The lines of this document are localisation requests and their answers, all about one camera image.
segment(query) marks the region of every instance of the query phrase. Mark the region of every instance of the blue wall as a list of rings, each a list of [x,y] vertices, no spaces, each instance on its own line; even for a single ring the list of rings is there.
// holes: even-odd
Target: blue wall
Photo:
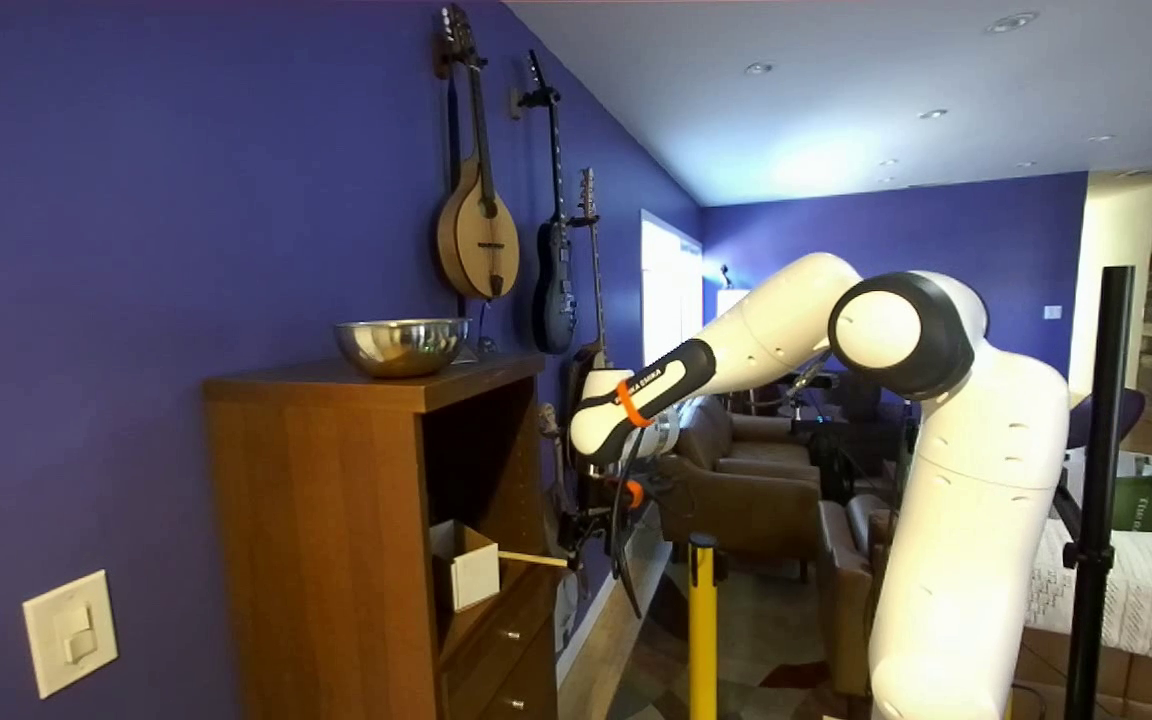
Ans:
[[[1068,370],[1083,177],[874,193],[799,205],[714,209],[705,256],[760,284],[806,250],[842,250],[863,276],[933,269],[973,284],[994,343]]]
[[[435,7],[0,0],[0,720],[236,716],[201,381],[336,357],[347,316],[456,313],[433,258],[452,179]],[[468,7],[534,249],[550,136],[510,92],[538,41],[497,0]],[[702,209],[550,76],[567,166],[602,171],[611,359],[639,365],[635,213],[702,236]],[[585,241],[577,258],[585,340]],[[528,349],[525,304],[490,308],[503,349]],[[94,569],[124,654],[39,705],[22,601]]]

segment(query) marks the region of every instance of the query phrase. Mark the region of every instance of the white ceiling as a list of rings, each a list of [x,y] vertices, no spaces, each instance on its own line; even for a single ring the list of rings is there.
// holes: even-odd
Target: white ceiling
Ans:
[[[707,209],[1152,171],[1152,0],[503,3]]]

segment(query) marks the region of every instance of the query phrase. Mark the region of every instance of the silver bowl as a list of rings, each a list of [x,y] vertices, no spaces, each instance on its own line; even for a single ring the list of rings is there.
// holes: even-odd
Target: silver bowl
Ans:
[[[376,381],[408,381],[443,370],[462,343],[462,316],[412,316],[412,321],[347,321],[336,322],[339,350]]]

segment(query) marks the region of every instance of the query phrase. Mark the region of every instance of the guitar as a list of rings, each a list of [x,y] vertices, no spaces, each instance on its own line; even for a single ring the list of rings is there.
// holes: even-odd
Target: guitar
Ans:
[[[519,276],[519,229],[491,179],[490,114],[483,114],[483,57],[476,53],[468,13],[462,3],[441,7],[443,62],[465,62],[472,98],[476,157],[462,165],[456,188],[435,220],[435,256],[443,278],[462,294],[499,298]]]
[[[538,88],[519,97],[525,106],[543,106],[550,114],[550,188],[551,215],[538,231],[539,278],[534,294],[534,333],[543,350],[564,350],[577,333],[577,290],[574,290],[574,241],[564,209],[564,150],[559,150],[559,92],[550,88],[539,58],[534,53]]]

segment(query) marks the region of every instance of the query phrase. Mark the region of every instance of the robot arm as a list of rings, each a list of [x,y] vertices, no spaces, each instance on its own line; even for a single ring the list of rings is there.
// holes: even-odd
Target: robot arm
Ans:
[[[983,322],[981,294],[954,276],[862,278],[835,256],[806,256],[618,391],[585,401],[567,430],[581,457],[618,463],[676,401],[760,386],[823,349],[918,394],[919,435],[867,646],[874,697],[881,716],[994,720],[1017,668],[1068,401],[1050,365],[994,349]]]

